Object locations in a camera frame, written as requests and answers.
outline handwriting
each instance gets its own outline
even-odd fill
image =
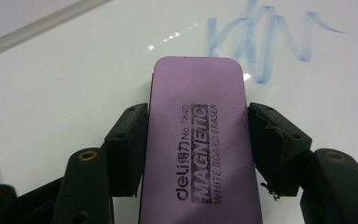
[[[205,54],[209,57],[219,56],[219,50],[227,36],[234,32],[231,57],[239,61],[246,58],[249,72],[256,83],[268,83],[272,73],[273,55],[277,31],[280,31],[285,43],[293,55],[301,62],[309,62],[311,58],[312,26],[317,24],[323,29],[336,33],[343,33],[327,25],[321,17],[312,11],[304,15],[304,26],[301,48],[287,25],[284,16],[276,15],[275,7],[261,7],[256,9],[257,0],[249,0],[242,15],[227,24],[217,33],[217,18],[208,19],[207,49]],[[266,28],[262,40],[262,49],[259,61],[256,58],[256,28],[263,18],[266,18]]]

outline whiteboard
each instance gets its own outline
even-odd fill
[[[0,183],[23,194],[62,176],[148,102],[165,56],[236,59],[249,103],[280,111],[312,150],[358,161],[358,1],[116,0],[0,54]],[[299,197],[259,192],[264,223],[304,222]],[[117,223],[137,223],[138,208],[115,199]]]

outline magnetic whiteboard eraser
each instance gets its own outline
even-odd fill
[[[140,224],[260,224],[240,65],[167,57],[155,66]]]

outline deli logo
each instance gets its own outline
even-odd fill
[[[212,203],[208,106],[192,105],[188,110],[177,154],[176,196],[181,201],[191,197],[192,203]]]

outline purple eraser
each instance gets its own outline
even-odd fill
[[[167,57],[155,66],[140,224],[260,224],[240,65]]]

